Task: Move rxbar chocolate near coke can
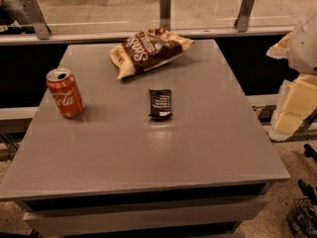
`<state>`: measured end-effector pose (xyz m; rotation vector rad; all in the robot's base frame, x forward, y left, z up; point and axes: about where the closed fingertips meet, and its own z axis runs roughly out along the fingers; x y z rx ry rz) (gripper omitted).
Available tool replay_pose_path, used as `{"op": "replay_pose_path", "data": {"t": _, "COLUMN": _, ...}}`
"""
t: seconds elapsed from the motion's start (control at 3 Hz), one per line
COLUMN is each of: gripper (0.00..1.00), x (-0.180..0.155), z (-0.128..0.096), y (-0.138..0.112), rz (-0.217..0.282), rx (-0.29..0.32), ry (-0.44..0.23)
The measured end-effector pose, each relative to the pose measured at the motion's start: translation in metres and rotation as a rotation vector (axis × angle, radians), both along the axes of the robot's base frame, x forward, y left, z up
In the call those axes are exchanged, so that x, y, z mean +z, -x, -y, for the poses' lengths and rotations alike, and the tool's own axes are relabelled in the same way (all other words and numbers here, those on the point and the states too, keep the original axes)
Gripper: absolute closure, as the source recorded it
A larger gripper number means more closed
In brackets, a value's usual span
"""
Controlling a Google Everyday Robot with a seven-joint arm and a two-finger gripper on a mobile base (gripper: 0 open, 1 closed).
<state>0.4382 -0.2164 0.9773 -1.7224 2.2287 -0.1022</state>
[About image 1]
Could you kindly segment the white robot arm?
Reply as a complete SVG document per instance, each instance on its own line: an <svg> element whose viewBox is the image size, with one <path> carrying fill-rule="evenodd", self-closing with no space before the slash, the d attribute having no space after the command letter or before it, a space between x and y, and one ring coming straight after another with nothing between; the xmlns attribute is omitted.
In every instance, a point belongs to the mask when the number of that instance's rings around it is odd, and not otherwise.
<svg viewBox="0 0 317 238"><path fill-rule="evenodd" d="M294 29L270 47L266 55L287 59L299 75L285 80L278 92L270 119L269 137L285 141L304 126L317 109L317 5L302 16Z"/></svg>

